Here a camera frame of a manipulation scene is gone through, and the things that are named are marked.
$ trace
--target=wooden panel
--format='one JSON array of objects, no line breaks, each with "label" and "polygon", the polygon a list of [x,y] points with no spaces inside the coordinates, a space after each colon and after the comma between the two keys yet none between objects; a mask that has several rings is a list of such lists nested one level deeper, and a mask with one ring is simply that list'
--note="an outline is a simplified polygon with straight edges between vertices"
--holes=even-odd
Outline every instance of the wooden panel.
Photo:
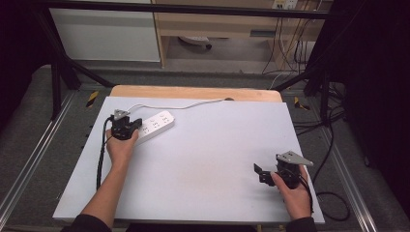
[{"label": "wooden panel", "polygon": [[280,93],[278,91],[253,89],[117,85],[112,88],[110,96],[169,99],[232,98],[235,101],[282,102]]}]

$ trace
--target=forearm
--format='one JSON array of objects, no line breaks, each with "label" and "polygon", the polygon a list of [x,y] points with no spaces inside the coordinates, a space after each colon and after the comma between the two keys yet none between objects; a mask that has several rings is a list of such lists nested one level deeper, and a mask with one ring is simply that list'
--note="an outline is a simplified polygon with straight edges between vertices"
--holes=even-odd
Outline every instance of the forearm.
[{"label": "forearm", "polygon": [[127,164],[113,165],[102,185],[81,213],[99,218],[112,228],[127,170]]}]

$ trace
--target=person's left hand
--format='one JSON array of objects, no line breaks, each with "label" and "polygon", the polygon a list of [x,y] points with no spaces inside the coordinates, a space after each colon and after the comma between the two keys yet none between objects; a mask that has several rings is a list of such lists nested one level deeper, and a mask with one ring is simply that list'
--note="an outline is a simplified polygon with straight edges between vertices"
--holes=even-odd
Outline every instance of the person's left hand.
[{"label": "person's left hand", "polygon": [[138,139],[138,130],[135,130],[132,137],[128,140],[119,140],[112,137],[111,130],[105,132],[106,138],[106,150],[111,158],[112,166],[128,165],[132,157],[133,145],[136,139]]}]

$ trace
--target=floor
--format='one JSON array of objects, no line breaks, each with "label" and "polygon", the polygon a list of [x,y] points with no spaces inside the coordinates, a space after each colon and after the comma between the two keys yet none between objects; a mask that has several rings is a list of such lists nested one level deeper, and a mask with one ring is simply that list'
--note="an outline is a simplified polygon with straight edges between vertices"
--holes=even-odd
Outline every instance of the floor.
[{"label": "floor", "polygon": [[[268,62],[271,54],[266,41],[216,38],[211,39],[211,43],[212,49],[206,49],[173,38],[170,41],[167,63],[163,68],[159,64],[130,62],[117,62],[103,66],[91,62],[88,65],[104,78],[122,84],[254,89],[268,89],[276,86],[305,68],[303,64],[296,64],[290,59],[289,66],[295,71],[278,72],[275,62]],[[68,95],[73,95],[73,104],[67,109],[66,117],[59,126],[59,130],[53,134],[53,141],[44,148],[41,161],[34,161],[36,170],[28,176],[31,178],[30,182],[21,183],[21,191],[10,192],[9,189],[15,184],[20,171],[24,168],[26,161],[30,160],[38,141],[42,139],[44,131],[50,125],[51,91],[47,67],[36,72],[22,105],[1,134],[1,163],[12,163],[13,165],[0,166],[3,180],[0,185],[0,198],[7,199],[8,195],[14,194],[18,199],[16,202],[9,202],[13,212],[2,217],[2,222],[4,218],[7,218],[5,227],[7,231],[12,229],[32,231],[33,226],[39,231],[46,229],[58,231],[58,228],[62,226],[60,221],[54,221],[51,218],[53,210],[58,203],[59,194],[64,190],[71,176],[71,171],[81,153],[81,146],[86,143],[87,133],[90,132],[90,127],[99,113],[103,97],[109,94],[108,89],[96,85],[88,77],[81,75],[80,79],[84,83],[80,91],[75,93],[64,91]],[[302,106],[314,108],[314,103],[317,102],[317,98],[305,98],[302,92],[304,86],[305,83],[301,81],[281,93],[283,100],[288,103],[292,120],[295,122],[317,120],[314,110],[295,107],[295,97],[299,97]],[[100,90],[100,95],[93,107],[84,107],[91,92],[96,89]],[[384,184],[383,178],[377,170],[364,166],[364,158],[348,127],[348,122],[339,120],[335,123],[335,128],[338,151],[343,154],[346,166],[354,176],[355,184],[360,190],[371,218],[374,219],[377,231],[410,231],[408,218],[403,215],[392,193]],[[320,163],[323,154],[326,154],[328,149],[326,130],[314,130],[298,138],[304,155]],[[344,186],[340,180],[342,178],[337,173],[337,160],[334,158],[331,160],[327,162],[318,177],[319,183],[316,189],[334,191],[349,201],[350,198],[346,193],[349,187]],[[338,199],[326,198],[322,199],[322,209],[333,216],[345,214],[343,204]],[[278,231],[278,227],[279,225],[267,226],[264,227],[264,231]],[[318,229],[323,231],[364,230],[360,224],[360,214],[353,211],[347,221],[338,222],[327,218],[327,223],[318,225]]]}]

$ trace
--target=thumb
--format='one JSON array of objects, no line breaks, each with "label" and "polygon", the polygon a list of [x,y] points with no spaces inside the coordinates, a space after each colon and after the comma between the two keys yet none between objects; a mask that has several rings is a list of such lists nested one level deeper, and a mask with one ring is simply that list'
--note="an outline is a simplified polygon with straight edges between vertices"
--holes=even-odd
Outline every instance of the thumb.
[{"label": "thumb", "polygon": [[276,173],[271,173],[272,180],[274,180],[275,185],[277,185],[278,189],[282,194],[289,191],[289,187],[284,183],[283,179]]}]

